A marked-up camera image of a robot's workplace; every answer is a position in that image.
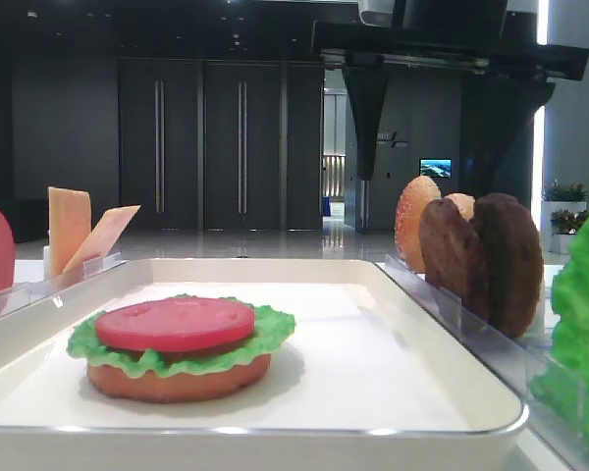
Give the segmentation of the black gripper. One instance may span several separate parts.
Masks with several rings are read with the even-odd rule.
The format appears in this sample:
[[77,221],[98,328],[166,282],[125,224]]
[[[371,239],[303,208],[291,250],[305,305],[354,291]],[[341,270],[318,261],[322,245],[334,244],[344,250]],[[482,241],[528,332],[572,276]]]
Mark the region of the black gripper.
[[312,51],[342,69],[357,144],[357,174],[374,174],[389,69],[468,73],[461,80],[458,188],[531,202],[533,125],[554,93],[548,79],[581,81],[589,49],[506,39],[505,1],[396,1],[384,21],[316,22]]

